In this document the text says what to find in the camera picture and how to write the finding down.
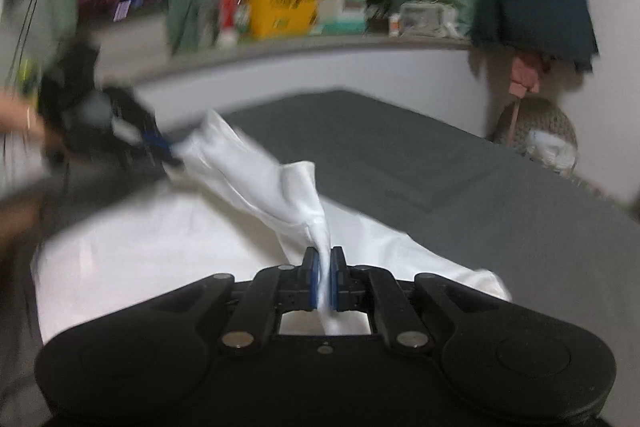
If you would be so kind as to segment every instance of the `shelf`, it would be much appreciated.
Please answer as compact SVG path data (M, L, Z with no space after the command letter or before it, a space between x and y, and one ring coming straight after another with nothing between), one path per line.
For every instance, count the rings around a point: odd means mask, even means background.
M177 74L226 66L262 58L293 54L309 54L326 51L343 51L371 48L444 49L466 50L471 47L467 39L443 39L421 36L389 37L383 34L307 36L290 39L242 42L234 48L220 50L212 48L189 54L176 55L168 64L138 71L131 76L117 79L120 85L140 85L162 81Z

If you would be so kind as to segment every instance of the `human hand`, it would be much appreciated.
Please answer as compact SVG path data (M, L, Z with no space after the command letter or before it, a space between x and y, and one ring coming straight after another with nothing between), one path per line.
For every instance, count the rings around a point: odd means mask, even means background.
M46 149L63 147L62 137L45 124L42 117L26 101L12 92L0 92L0 134L17 132Z

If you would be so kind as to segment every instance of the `gray bed sheet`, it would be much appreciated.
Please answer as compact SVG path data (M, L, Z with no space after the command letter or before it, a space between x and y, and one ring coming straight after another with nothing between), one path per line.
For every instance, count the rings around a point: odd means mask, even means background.
M407 232L452 261L496 272L516 303L598 334L618 363L604 417L616 427L637 425L635 221L510 150L360 94L292 96L226 118L281 162L314 161L324 196ZM129 174L76 169L65 203L53 205L56 215L47 219L53 224L44 237L161 175L150 168ZM55 194L55 184L60 180L44 189ZM4 427L36 426L47 416L31 373L40 344L28 274L34 241L24 238L4 268L11 275L4 277L0 299Z

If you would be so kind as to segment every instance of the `cable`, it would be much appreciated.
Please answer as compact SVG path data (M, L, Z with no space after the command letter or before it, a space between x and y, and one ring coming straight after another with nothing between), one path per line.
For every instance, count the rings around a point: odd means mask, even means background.
M27 14L25 15L25 20L29 17L29 23L27 24L27 31L24 33L24 41L22 42L22 47L20 48L20 58L18 59L18 73L20 72L20 64L22 64L22 55L24 54L24 49L27 44L27 37L29 36L29 31L31 31L31 22L33 21L33 14L36 13L36 6L38 5L38 0L33 2L33 9L31 10L31 14L29 15L29 9L27 8Z
M18 49L20 49L20 42L22 41L22 34L24 33L24 27L27 24L27 17L29 16L29 12L31 10L31 4L33 3L33 0L29 0L29 5L27 6L27 11L24 14L24 19L22 20L22 28L20 28L20 35L18 36L18 41L15 43L15 49L14 49L14 57L11 60L11 67L9 68L9 73L6 76L6 80L4 81L5 85L9 84L11 81L11 77L14 74L14 66L15 66L15 59L18 56Z
M14 49L14 56L12 58L11 67L9 68L9 73L5 80L5 84L13 86L12 76L14 75L15 69L15 60L18 57L18 50L20 50L20 58L18 60L18 71L20 70L20 64L22 63L22 56L24 55L24 49L26 47L27 38L29 37L29 32L31 31L31 23L33 22L33 16L36 12L36 6L38 5L38 0L29 0L29 5L27 6L27 11L24 15L24 19L22 20L22 27L20 28L20 34L18 35L18 41L16 42ZM24 142L24 150L26 152L26 142ZM12 153L11 155L12 165L11 165L11 176L7 177L8 181L11 183L15 178L15 155ZM6 174L6 134L2 137L2 164L3 169Z

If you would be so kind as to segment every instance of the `metal screw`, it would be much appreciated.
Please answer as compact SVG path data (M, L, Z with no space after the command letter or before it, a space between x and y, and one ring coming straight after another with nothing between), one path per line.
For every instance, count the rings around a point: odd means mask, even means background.
M327 343L324 343L322 344L322 346L318 347L318 353L320 353L321 355L330 355L332 354L332 352L334 352L334 348Z
M229 331L222 337L222 343L226 347L248 347L254 343L254 336L248 331Z
M403 331L396 337L398 344L404 347L412 347L417 349L418 347L425 346L429 342L429 337L420 331Z

